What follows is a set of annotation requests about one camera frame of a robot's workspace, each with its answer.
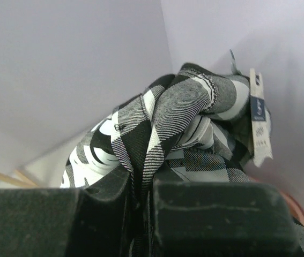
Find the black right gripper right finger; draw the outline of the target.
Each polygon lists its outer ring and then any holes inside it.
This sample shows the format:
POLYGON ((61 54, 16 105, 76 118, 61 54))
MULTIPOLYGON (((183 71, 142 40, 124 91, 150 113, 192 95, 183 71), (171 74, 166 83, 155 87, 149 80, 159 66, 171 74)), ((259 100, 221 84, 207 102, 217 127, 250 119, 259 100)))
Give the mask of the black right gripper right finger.
POLYGON ((156 256, 296 256, 283 197, 260 183, 153 184, 156 256))

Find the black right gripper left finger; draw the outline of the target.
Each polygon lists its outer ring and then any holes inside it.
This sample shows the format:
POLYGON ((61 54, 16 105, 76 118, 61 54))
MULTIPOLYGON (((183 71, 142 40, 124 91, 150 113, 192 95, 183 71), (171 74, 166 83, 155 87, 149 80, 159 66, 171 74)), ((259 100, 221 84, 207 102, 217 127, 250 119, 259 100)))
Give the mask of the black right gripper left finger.
POLYGON ((0 189, 0 256, 130 256, 130 175, 86 189, 0 189))

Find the black white checked shirt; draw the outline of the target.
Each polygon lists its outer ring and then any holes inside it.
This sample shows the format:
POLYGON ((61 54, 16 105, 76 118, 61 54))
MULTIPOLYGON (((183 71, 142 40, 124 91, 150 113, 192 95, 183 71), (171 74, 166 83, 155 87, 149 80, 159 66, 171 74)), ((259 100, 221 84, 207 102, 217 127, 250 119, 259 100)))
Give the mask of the black white checked shirt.
POLYGON ((185 181, 248 182, 243 167, 253 156, 249 77, 186 63, 88 131, 70 153, 60 186, 87 188, 122 165, 140 207, 163 164, 185 181))

